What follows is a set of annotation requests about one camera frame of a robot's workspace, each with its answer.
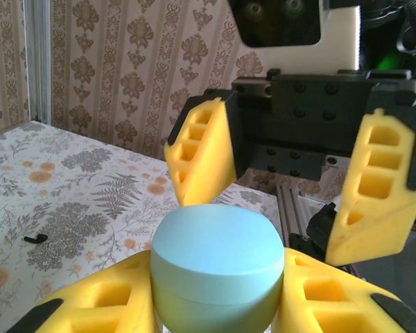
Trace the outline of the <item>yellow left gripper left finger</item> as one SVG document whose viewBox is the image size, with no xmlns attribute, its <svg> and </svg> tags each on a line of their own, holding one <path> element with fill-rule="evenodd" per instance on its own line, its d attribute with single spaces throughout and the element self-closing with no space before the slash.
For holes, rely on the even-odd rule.
<svg viewBox="0 0 416 333">
<path fill-rule="evenodd" d="M 45 297 L 9 332 L 155 332 L 150 252 L 142 251 Z"/>
</svg>

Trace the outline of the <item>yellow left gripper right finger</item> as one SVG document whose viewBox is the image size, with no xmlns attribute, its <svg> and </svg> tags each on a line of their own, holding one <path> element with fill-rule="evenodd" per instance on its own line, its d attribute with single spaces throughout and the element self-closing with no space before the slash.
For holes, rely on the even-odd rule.
<svg viewBox="0 0 416 333">
<path fill-rule="evenodd" d="M 287 248 L 273 330 L 416 332 L 416 312 L 385 289 Z"/>
</svg>

